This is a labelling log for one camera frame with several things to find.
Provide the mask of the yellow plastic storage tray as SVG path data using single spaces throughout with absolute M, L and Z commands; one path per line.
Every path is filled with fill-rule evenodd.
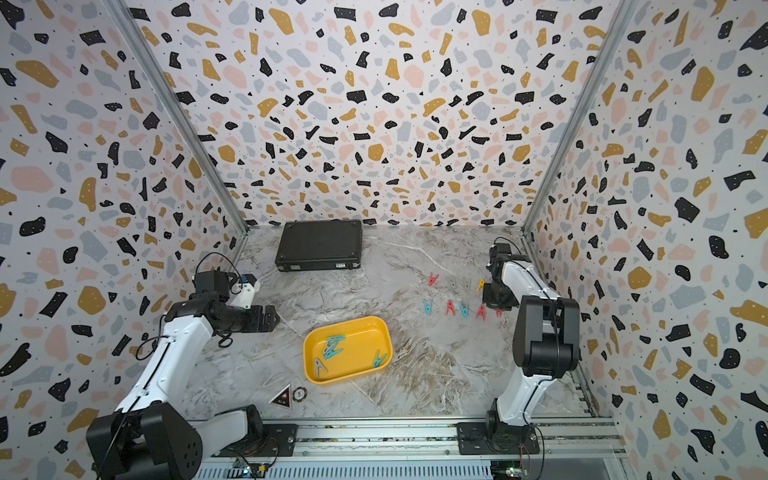
M 326 338 L 344 335 L 339 344 L 342 352 L 324 359 L 328 374 L 315 378 L 313 360 L 323 357 Z M 375 354 L 388 354 L 388 359 L 377 369 L 372 367 Z M 318 386 L 330 386 L 383 371 L 393 360 L 394 348 L 386 322 L 376 316 L 367 316 L 335 323 L 311 331 L 303 343 L 303 366 L 307 380 Z

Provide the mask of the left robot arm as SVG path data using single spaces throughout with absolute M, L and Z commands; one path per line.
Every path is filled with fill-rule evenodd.
M 267 333 L 280 321 L 274 306 L 253 298 L 252 274 L 195 274 L 189 299 L 173 304 L 149 363 L 111 414 L 94 420 L 86 441 L 100 479 L 192 479 L 204 460 L 228 448 L 261 447 L 268 440 L 257 408 L 246 405 L 193 424 L 177 406 L 204 346 L 220 335 Z

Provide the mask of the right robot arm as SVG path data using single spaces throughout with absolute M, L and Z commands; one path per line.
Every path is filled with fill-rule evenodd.
M 522 249 L 504 237 L 489 249 L 491 280 L 482 302 L 497 311 L 517 311 L 512 338 L 515 369 L 504 392 L 486 413 L 486 441 L 493 449 L 537 449 L 531 423 L 546 390 L 578 366 L 580 307 L 540 278 Z

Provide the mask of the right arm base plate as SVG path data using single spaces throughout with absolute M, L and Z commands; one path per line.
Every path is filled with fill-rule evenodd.
M 535 455 L 541 451 L 532 425 L 515 427 L 505 423 L 488 426 L 482 422 L 456 424 L 461 455 Z

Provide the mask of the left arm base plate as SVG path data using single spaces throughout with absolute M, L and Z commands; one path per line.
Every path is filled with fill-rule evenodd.
M 249 431 L 226 450 L 246 457 L 292 457 L 298 428 L 295 423 L 268 423 L 259 431 Z

